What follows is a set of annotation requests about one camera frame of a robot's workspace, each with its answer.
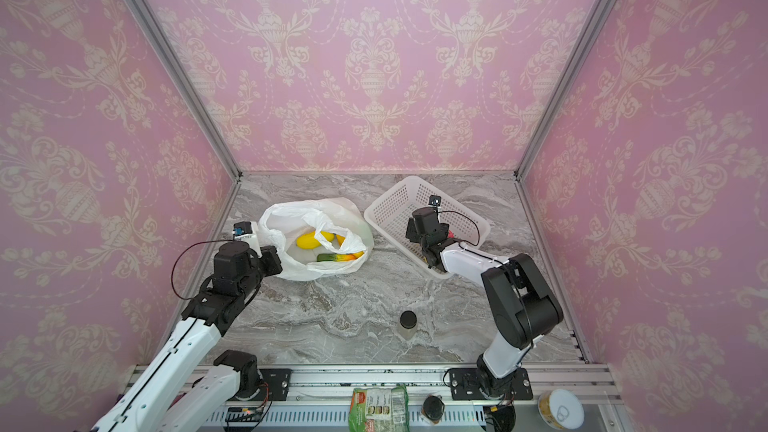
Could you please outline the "white perforated plastic basket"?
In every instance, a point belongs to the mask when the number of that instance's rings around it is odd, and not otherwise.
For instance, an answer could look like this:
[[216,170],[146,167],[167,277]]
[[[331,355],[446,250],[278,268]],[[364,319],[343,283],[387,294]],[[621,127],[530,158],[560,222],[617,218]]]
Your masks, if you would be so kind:
[[486,219],[417,176],[374,200],[364,218],[423,274],[436,279],[451,276],[438,263],[438,247],[461,242],[477,248],[491,230]]

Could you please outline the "yellow lemon fruit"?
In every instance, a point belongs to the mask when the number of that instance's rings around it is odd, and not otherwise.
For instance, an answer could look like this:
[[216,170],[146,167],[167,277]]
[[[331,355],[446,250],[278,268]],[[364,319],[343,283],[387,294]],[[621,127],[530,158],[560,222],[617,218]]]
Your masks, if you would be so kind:
[[[329,243],[335,240],[335,234],[321,231],[322,237]],[[322,246],[322,243],[315,237],[314,232],[306,233],[296,239],[296,246],[303,250],[312,250]]]

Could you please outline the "white plastic bag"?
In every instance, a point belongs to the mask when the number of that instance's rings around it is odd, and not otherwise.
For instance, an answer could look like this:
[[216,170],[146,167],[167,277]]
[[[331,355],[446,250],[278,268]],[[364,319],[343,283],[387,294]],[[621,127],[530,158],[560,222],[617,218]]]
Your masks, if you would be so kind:
[[369,225],[346,198],[274,204],[259,219],[257,235],[277,249],[279,277],[290,281],[354,273],[374,247]]

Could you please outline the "green orange mango fruit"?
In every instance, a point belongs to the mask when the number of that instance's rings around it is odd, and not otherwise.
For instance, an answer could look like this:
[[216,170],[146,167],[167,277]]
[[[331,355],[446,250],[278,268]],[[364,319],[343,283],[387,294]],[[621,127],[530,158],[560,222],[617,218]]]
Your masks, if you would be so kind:
[[353,262],[361,258],[364,252],[356,252],[350,254],[341,253],[320,253],[316,256],[317,262]]

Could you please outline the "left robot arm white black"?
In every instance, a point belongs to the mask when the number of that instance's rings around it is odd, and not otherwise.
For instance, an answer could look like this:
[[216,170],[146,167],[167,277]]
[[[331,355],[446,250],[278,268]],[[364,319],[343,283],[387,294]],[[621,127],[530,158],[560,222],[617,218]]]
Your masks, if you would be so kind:
[[201,360],[250,305],[263,280],[282,272],[273,246],[231,240],[214,256],[214,272],[182,311],[168,341],[139,379],[97,420],[93,431],[196,431],[225,402],[269,388],[257,358],[228,350],[189,392],[181,390]]

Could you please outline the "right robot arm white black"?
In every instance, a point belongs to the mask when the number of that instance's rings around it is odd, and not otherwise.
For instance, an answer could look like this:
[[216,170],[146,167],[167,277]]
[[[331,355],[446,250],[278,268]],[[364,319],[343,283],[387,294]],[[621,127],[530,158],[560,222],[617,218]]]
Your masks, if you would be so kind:
[[491,399],[530,400],[533,393],[523,360],[564,320],[563,309],[532,257],[489,255],[453,237],[440,213],[435,206],[416,209],[405,237],[420,246],[430,268],[477,283],[485,291],[496,334],[476,361],[477,388]]

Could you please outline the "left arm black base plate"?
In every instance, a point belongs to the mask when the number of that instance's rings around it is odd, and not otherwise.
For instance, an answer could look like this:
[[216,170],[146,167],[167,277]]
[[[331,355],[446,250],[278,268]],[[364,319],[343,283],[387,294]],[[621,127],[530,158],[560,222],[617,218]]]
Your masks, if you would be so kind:
[[259,369],[247,378],[244,392],[236,397],[240,401],[285,402],[288,397],[292,370],[289,368]]

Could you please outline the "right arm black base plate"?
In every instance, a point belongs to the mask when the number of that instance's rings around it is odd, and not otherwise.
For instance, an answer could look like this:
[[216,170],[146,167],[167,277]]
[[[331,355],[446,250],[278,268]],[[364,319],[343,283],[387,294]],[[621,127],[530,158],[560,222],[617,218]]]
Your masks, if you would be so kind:
[[451,368],[448,380],[453,400],[528,401],[534,397],[528,371],[518,368],[504,378],[496,378],[479,368]]

